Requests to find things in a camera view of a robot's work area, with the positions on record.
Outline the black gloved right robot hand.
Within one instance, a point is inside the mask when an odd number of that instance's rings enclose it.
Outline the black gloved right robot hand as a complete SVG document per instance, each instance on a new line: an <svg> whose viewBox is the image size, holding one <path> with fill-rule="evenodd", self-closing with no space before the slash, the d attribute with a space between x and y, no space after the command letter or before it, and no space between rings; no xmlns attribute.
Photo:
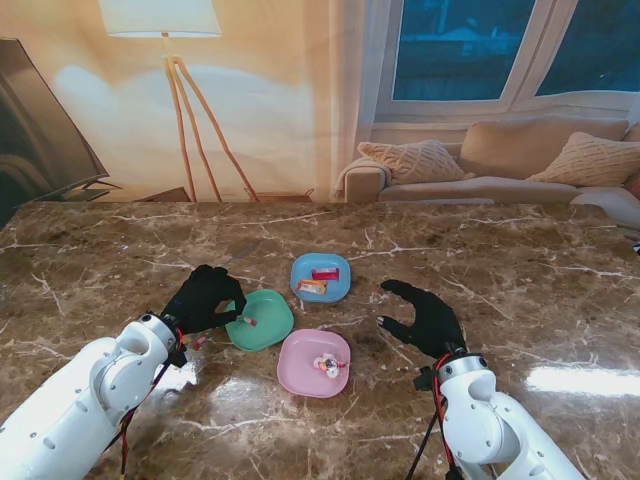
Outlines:
<svg viewBox="0 0 640 480"><path fill-rule="evenodd" d="M434 359L447 353L467 351L454 310L436 294L395 279L385 280L380 287L414 308L415 319L410 326L388 316L376 319L378 325L398 341L412 345Z"/></svg>

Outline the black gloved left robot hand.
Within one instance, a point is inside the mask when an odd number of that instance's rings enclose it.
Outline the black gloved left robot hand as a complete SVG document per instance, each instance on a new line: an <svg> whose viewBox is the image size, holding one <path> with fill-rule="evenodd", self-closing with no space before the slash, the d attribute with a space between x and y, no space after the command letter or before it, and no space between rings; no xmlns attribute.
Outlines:
<svg viewBox="0 0 640 480"><path fill-rule="evenodd" d="M243 313L246 298L237 279L223 267L199 265L160 314L183 334L223 327Z"/></svg>

